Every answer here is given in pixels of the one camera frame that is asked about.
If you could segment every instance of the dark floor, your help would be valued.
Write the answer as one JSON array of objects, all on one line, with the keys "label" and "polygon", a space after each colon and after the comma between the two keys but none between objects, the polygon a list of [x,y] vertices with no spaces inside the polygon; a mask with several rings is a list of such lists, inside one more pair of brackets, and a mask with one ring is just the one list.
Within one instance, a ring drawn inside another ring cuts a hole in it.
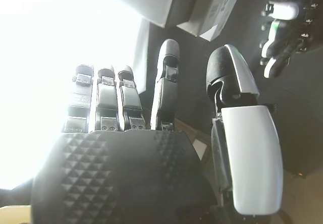
[{"label": "dark floor", "polygon": [[179,29],[150,28],[147,91],[141,96],[150,108],[159,48],[167,38],[178,41],[181,50],[177,117],[192,127],[210,133],[213,107],[205,90],[208,57],[216,48],[232,44],[249,64],[260,90],[260,103],[278,104],[275,123],[286,170],[304,176],[316,171],[323,154],[323,94],[321,71],[323,49],[297,54],[281,77],[265,79],[260,59],[260,41],[268,32],[260,30],[268,20],[260,16],[268,0],[237,0],[221,35],[212,42]]}]

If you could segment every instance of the black fabric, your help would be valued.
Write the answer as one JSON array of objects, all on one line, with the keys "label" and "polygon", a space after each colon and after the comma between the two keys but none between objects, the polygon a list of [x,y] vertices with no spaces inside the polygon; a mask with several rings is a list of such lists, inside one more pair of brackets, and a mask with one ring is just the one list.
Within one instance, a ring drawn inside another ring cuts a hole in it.
[{"label": "black fabric", "polygon": [[62,134],[31,200],[33,224],[214,223],[215,204],[187,136],[150,130]]},{"label": "black fabric", "polygon": [[206,67],[211,53],[224,44],[234,45],[246,59],[260,90],[259,103],[277,103],[274,120],[283,153],[284,168],[307,175],[321,166],[323,154],[323,50],[292,56],[277,79],[265,79],[259,65],[259,43],[268,37],[260,15],[269,0],[237,0],[221,35],[208,42],[179,28],[150,27],[147,91],[143,106],[151,108],[158,52],[167,38],[180,46],[176,117],[196,129],[211,133],[213,104],[205,88]]}]

